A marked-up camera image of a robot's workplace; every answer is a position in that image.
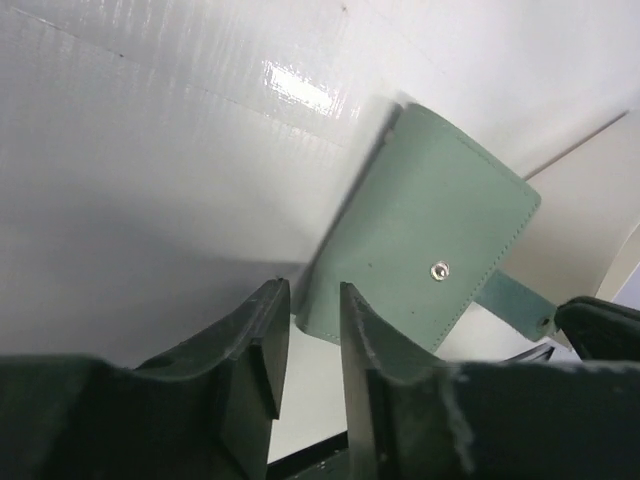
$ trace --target mint green leather wallet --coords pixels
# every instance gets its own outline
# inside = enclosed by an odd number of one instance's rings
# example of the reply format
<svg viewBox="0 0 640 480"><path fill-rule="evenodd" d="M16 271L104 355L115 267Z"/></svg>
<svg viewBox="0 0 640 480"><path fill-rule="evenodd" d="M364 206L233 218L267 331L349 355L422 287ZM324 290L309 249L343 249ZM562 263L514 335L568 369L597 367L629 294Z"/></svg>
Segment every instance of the mint green leather wallet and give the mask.
<svg viewBox="0 0 640 480"><path fill-rule="evenodd" d="M398 118L317 257L296 317L339 342L340 283L433 352L472 301L537 340L555 307L497 271L539 195L449 122L418 105Z"/></svg>

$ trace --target rivet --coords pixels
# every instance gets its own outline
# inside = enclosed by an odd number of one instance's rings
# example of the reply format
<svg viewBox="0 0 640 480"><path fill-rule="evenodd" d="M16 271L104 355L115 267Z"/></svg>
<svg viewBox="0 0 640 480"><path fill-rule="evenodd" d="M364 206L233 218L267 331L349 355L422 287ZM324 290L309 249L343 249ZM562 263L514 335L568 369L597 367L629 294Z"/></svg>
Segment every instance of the rivet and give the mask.
<svg viewBox="0 0 640 480"><path fill-rule="evenodd" d="M449 276L449 265L446 262L436 262L431 267L431 277L441 282Z"/></svg>
<svg viewBox="0 0 640 480"><path fill-rule="evenodd" d="M538 322L538 330L545 330L549 324L551 323L551 319L545 317Z"/></svg>

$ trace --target wallet snap button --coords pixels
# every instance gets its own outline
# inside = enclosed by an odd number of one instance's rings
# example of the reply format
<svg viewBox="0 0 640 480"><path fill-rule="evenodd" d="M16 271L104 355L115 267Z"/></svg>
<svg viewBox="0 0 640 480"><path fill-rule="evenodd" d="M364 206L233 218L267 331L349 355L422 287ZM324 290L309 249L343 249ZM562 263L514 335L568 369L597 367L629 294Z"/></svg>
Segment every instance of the wallet snap button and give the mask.
<svg viewBox="0 0 640 480"><path fill-rule="evenodd" d="M436 262L431 267L431 277L441 282L449 276L449 265L446 262Z"/></svg>

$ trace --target white wall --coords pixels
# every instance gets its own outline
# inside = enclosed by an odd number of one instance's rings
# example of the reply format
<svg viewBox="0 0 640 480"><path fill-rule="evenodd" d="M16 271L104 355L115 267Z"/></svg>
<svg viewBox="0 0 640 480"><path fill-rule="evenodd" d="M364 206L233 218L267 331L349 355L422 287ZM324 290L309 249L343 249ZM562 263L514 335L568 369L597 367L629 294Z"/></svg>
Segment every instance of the white wall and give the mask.
<svg viewBox="0 0 640 480"><path fill-rule="evenodd" d="M636 103L639 15L0 0L0 350L135 364L295 277L394 100L532 171Z"/></svg>
<svg viewBox="0 0 640 480"><path fill-rule="evenodd" d="M622 273L616 256L627 275L638 263L636 242L623 246L640 224L639 178L640 111L632 111L531 178L543 202L505 271L556 304L607 296L607 273Z"/></svg>

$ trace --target wallet strap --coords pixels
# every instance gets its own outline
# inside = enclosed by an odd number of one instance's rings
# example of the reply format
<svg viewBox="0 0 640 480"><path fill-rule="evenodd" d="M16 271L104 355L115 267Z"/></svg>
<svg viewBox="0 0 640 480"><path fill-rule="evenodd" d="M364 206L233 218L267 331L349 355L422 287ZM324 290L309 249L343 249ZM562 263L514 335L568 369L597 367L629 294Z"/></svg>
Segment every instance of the wallet strap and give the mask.
<svg viewBox="0 0 640 480"><path fill-rule="evenodd" d="M540 340L557 330L553 321L557 307L501 270L491 275L474 301L529 340Z"/></svg>

